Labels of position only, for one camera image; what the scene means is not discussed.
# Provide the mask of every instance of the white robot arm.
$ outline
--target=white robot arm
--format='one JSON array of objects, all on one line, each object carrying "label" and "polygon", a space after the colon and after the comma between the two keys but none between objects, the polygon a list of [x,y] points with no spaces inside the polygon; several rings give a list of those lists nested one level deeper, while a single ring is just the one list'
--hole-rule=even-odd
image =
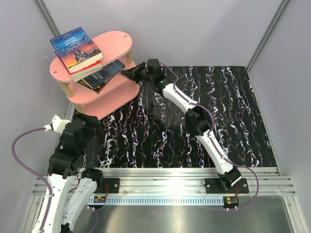
[{"label": "white robot arm", "polygon": [[121,74],[136,83],[142,80],[150,82],[155,92],[171,100],[185,113],[187,131],[191,136],[196,137],[207,150],[216,166],[221,185],[225,190],[241,180],[241,173],[236,167],[228,163],[230,160],[215,139],[214,132],[210,130],[211,123],[208,114],[201,107],[196,106],[198,102],[181,92],[173,84],[173,80],[166,77],[157,59],[149,59],[147,63],[121,71]]},{"label": "white robot arm", "polygon": [[[156,92],[171,100],[185,113],[188,132],[195,136],[207,150],[216,166],[221,184],[226,190],[239,182],[242,178],[241,173],[227,162],[230,160],[215,139],[213,131],[210,130],[211,124],[208,116],[195,105],[196,101],[190,99],[174,86],[171,80],[168,80],[157,59],[150,59],[147,64],[142,63],[121,73],[137,83],[143,79],[151,82]],[[32,233],[71,233],[89,196],[104,185],[103,173],[97,169],[87,168],[82,173],[77,190],[69,203],[65,205],[77,169],[82,166],[84,148],[92,135],[91,129],[94,125],[99,127],[96,117],[83,114],[78,114],[78,116],[82,121],[71,122],[54,116],[52,124],[45,126],[46,131],[54,130],[62,136],[55,153],[49,160],[48,181],[53,187],[52,204],[44,229],[40,231],[39,228],[48,207],[48,198],[44,199],[40,216]]]}]

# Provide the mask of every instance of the white wall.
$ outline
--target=white wall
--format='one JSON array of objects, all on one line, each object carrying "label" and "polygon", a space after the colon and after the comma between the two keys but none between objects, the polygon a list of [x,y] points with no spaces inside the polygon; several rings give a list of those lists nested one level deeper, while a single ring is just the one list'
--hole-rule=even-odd
[{"label": "white wall", "polygon": [[311,231],[311,1],[291,1],[250,77],[283,175]]},{"label": "white wall", "polygon": [[[55,57],[53,36],[33,0],[0,3],[0,232],[21,232],[35,176],[11,155],[19,134],[43,127],[53,114],[63,114],[67,98],[49,73]],[[20,159],[44,174],[56,139],[37,132],[17,143]]]},{"label": "white wall", "polygon": [[125,31],[138,64],[246,66],[281,0],[44,0],[60,33]]}]

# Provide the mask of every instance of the hardcover book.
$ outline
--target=hardcover book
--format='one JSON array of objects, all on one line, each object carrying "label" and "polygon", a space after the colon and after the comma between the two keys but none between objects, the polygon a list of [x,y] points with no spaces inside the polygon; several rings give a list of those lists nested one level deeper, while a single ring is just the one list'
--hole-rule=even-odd
[{"label": "hardcover book", "polygon": [[119,73],[122,69],[125,68],[125,65],[116,60],[106,66],[104,66],[101,70],[92,73],[91,75],[83,78],[84,82],[86,82],[91,88],[96,88],[98,85],[102,83],[107,83],[113,76]]},{"label": "hardcover book", "polygon": [[[54,51],[56,56],[59,58],[60,62],[63,64],[63,66],[66,68],[66,65],[63,63],[62,59],[59,57],[59,55],[57,54],[56,51]],[[91,73],[94,73],[98,70],[102,69],[102,63],[100,61],[94,62],[92,64],[90,64],[87,67],[84,67],[76,72],[70,73],[69,70],[68,74],[72,77],[72,79],[76,82],[88,75],[90,75]]]},{"label": "hardcover book", "polygon": [[125,65],[122,62],[116,60],[103,67],[100,71],[79,80],[78,84],[98,94],[113,78],[113,76],[124,69],[124,67]]},{"label": "hardcover book", "polygon": [[103,58],[102,52],[81,27],[57,36],[50,42],[69,73]]}]

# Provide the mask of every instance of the pink oval shelf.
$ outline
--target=pink oval shelf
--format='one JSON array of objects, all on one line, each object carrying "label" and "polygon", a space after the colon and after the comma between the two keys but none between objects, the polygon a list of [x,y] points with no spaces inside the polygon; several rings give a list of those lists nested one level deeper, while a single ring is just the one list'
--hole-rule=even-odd
[{"label": "pink oval shelf", "polygon": [[[124,32],[107,32],[93,38],[92,40],[102,51],[104,58],[101,60],[101,63],[103,66],[126,55],[132,48],[132,38]],[[50,65],[50,73],[59,82],[72,82],[72,78],[67,69],[57,57]]]},{"label": "pink oval shelf", "polygon": [[[124,69],[135,67],[134,62],[128,64],[127,59],[123,57],[132,48],[132,38],[128,34],[118,31],[107,32],[92,40],[102,51],[104,58],[101,63],[103,66],[119,59],[125,64]],[[139,85],[119,73],[109,81],[99,94],[96,94],[75,83],[58,58],[52,61],[50,72],[57,81],[69,83],[73,97],[68,99],[76,104],[76,107],[80,106],[80,111],[89,116],[97,116],[98,119],[102,119],[117,110],[139,93]]]},{"label": "pink oval shelf", "polygon": [[[126,58],[122,57],[119,59],[123,64],[125,64],[124,69],[130,69],[135,67],[135,63],[132,62],[131,64],[128,64],[126,62]],[[106,95],[110,91],[118,88],[120,85],[130,82],[134,83],[133,81],[129,80],[127,77],[124,75],[121,75],[120,73],[116,74],[108,83],[107,85],[103,88],[103,90],[99,93],[96,94],[92,91],[89,91],[85,87],[82,87],[78,83],[71,82],[69,84],[69,88],[72,90],[74,93],[74,96],[72,98],[68,98],[71,102],[79,105],[84,105],[84,104],[89,104],[92,103],[93,101],[99,99],[103,95]]]}]

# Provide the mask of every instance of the stacked books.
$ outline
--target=stacked books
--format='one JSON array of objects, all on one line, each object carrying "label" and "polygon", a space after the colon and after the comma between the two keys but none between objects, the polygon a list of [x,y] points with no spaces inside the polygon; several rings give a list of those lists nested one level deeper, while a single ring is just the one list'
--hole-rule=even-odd
[{"label": "stacked books", "polygon": [[79,80],[78,84],[98,94],[112,77],[124,69],[124,67],[125,65],[122,62],[116,60],[104,66],[101,70]]},{"label": "stacked books", "polygon": [[82,28],[55,37],[50,42],[72,79],[97,94],[125,68],[119,60],[103,67],[100,62],[102,52]]},{"label": "stacked books", "polygon": [[82,28],[57,36],[50,42],[75,82],[102,69],[102,52]]}]

